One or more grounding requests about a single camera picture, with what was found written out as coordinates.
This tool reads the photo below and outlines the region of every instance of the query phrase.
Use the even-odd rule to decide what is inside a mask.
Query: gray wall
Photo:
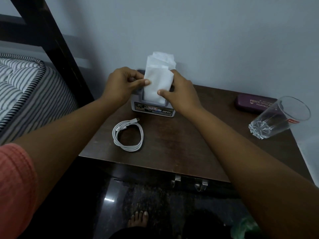
[[[292,131],[319,182],[319,0],[46,1],[95,97],[115,68],[162,51],[194,84],[304,101],[313,116]],[[0,13],[18,15],[9,0]]]

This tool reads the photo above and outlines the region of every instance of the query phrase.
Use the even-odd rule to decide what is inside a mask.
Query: bare foot
[[[131,219],[127,223],[127,227],[146,227],[148,222],[148,213],[145,211],[140,211],[140,213],[135,212]]]

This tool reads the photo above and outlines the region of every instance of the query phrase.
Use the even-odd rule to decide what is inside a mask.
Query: mattress
[[[43,61],[0,53],[0,145],[77,108],[62,77]]]

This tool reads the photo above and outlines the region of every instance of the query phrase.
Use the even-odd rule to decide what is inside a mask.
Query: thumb
[[[157,91],[157,94],[158,94],[159,96],[164,97],[166,100],[169,100],[169,98],[171,97],[171,93],[172,93],[172,92],[169,92],[169,91],[167,91],[167,90],[158,90],[158,91]]]
[[[143,87],[143,86],[147,86],[149,85],[151,82],[147,79],[139,79],[139,80],[136,80],[136,81],[133,81],[130,83],[130,88],[132,90],[135,90],[137,88],[140,88],[140,87]]]

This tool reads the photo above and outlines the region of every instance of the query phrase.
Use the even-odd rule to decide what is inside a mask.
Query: folded napkin
[[[171,88],[174,74],[170,70],[175,67],[176,63],[172,54],[153,52],[147,57],[144,79],[149,79],[151,84],[144,87],[143,100],[165,105],[165,98],[159,96],[157,91]]]

